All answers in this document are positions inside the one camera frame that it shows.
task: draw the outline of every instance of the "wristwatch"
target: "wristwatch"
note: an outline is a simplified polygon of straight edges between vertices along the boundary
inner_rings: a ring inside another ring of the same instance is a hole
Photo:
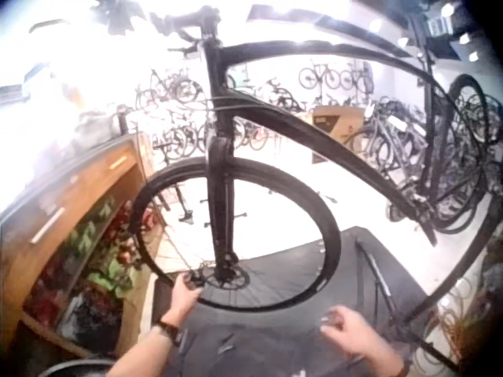
[[[179,328],[176,326],[173,326],[172,324],[167,324],[163,322],[162,320],[158,320],[154,326],[157,326],[163,331],[163,334],[165,334],[173,343],[173,346],[180,346],[180,336],[178,334]]]
[[[403,368],[400,371],[400,373],[398,373],[395,377],[407,377],[407,375],[409,375],[409,372],[410,372],[410,364],[406,363],[403,365]]]

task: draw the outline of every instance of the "bike rack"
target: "bike rack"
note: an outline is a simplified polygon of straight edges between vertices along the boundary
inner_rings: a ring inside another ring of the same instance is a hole
[[[464,253],[461,260],[454,267],[453,271],[449,276],[435,289],[435,291],[420,302],[414,309],[409,313],[403,315],[397,309],[395,301],[391,295],[390,289],[381,273],[379,266],[376,263],[375,258],[370,254],[365,248],[358,242],[355,241],[355,246],[358,252],[365,256],[370,270],[372,271],[376,279],[376,287],[379,288],[382,294],[386,307],[390,313],[389,325],[391,328],[396,330],[399,340],[412,344],[415,347],[422,348],[425,352],[432,355],[435,359],[444,364],[451,371],[459,374],[460,367],[458,364],[454,363],[450,358],[444,356],[440,353],[431,343],[426,342],[419,335],[412,332],[410,325],[422,314],[426,313],[432,306],[434,306],[443,296],[447,295],[449,291],[456,285],[456,282],[462,278],[464,274],[468,271],[468,268],[473,264],[476,258],[483,251],[485,246],[488,244],[490,238],[492,237],[497,226],[503,221],[503,198],[499,196],[493,196],[489,210],[486,217],[483,220],[479,231],[476,233],[475,238],[470,243],[470,246]],[[361,357],[356,357],[352,359],[348,366],[357,364],[361,361]]]

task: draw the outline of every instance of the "wrist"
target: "wrist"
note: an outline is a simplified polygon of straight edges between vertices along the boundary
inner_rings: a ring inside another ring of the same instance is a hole
[[[375,369],[390,377],[398,375],[404,367],[402,357],[384,339],[364,356]]]
[[[181,310],[171,308],[169,309],[160,320],[165,324],[170,324],[171,326],[175,326],[176,328],[180,328],[182,326],[182,322],[185,319],[185,314]]]

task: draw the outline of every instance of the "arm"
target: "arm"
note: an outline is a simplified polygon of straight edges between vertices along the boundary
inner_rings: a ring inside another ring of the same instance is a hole
[[[346,306],[330,309],[331,320],[321,326],[321,333],[349,355],[361,355],[376,377],[395,377],[404,363],[391,346],[370,327],[359,313]]]
[[[185,274],[174,282],[171,307],[161,317],[165,324],[180,328],[183,320],[196,305],[201,289],[190,290],[185,285]],[[126,352],[108,372],[107,377],[145,376],[157,377],[166,366],[172,343],[163,331],[154,326],[147,336]]]

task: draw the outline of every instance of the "wooden cabinet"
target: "wooden cabinet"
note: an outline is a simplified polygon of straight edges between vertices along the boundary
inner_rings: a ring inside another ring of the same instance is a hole
[[[149,154],[148,149],[149,144],[141,135],[121,137],[27,189],[2,214],[3,352],[9,350],[17,326],[22,322],[39,337],[77,357],[90,355],[88,350],[44,328],[23,311],[23,304],[57,248],[104,194],[113,192],[118,204],[134,198],[145,181],[144,172],[153,172],[149,160],[141,158]],[[152,242],[156,246],[151,250],[156,253],[162,235],[160,229],[153,234]],[[79,268],[70,284],[75,284],[81,272]],[[120,353],[135,344],[138,337],[134,335],[135,326],[139,326],[138,313],[142,311],[150,271],[144,268],[140,275],[138,286],[124,300],[127,303],[118,346]]]

